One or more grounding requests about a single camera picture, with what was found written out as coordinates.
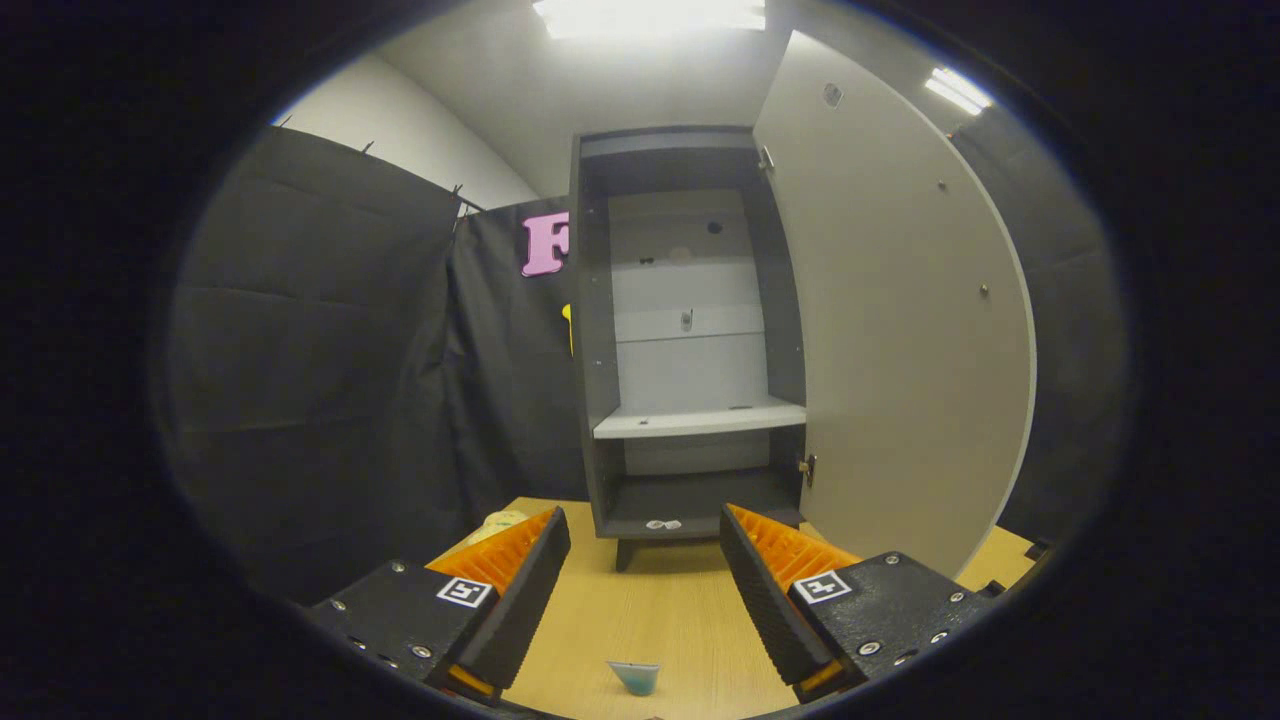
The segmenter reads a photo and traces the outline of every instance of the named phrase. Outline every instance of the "open cabinet door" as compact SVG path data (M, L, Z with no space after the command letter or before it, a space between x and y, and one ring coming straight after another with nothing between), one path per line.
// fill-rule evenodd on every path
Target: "open cabinet door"
M1034 402L1030 305L1004 223L932 123L801 33L755 140L804 332L817 462L801 512L850 552L897 550L955 577L1009 497Z

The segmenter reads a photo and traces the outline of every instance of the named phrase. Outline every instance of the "cabinet shelf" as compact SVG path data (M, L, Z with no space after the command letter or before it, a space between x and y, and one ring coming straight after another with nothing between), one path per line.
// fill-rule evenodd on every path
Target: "cabinet shelf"
M776 468L627 477L618 484L600 534L625 539L714 537L724 502L799 525L804 521L799 496L797 474ZM648 528L649 520L680 520L681 525L654 530Z
M595 439L676 437L731 433L803 425L805 409L776 397L751 402L750 407L696 410L685 413L635 413L618 407L593 432Z

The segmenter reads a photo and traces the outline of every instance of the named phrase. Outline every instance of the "door hinge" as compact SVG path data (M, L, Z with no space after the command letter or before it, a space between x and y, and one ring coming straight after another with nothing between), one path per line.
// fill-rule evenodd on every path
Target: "door hinge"
M760 168L762 170L772 170L773 169L773 156L769 155L768 146L764 146L764 145L760 146L760 161L756 163L755 167Z
M817 455L809 455L808 460L801 460L799 462L797 469L800 470L801 474L804 474L804 484L806 487L812 488L813 487L813 475L818 470L818 456Z

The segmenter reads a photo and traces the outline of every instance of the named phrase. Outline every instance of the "gray cabinet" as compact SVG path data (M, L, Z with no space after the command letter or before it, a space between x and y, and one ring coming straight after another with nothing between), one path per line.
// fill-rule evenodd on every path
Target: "gray cabinet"
M575 365L596 534L713 537L735 502L800 521L804 343L750 128L575 141Z
M584 455L620 565L733 502L960 573L1018 478L1036 342L937 127L792 33L753 128L580 137L572 195Z

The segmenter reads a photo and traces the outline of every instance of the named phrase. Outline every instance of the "black curtain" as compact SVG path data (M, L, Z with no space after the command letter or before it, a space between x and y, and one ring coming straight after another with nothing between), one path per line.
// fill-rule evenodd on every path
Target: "black curtain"
M458 201L270 128L227 177L175 293L174 470L261 589L310 603L467 530L447 423Z
M458 222L449 255L449 413L462 487L483 515L517 496L586 500L568 323L572 247L559 272L524 277L524 222L568 210L538 200Z

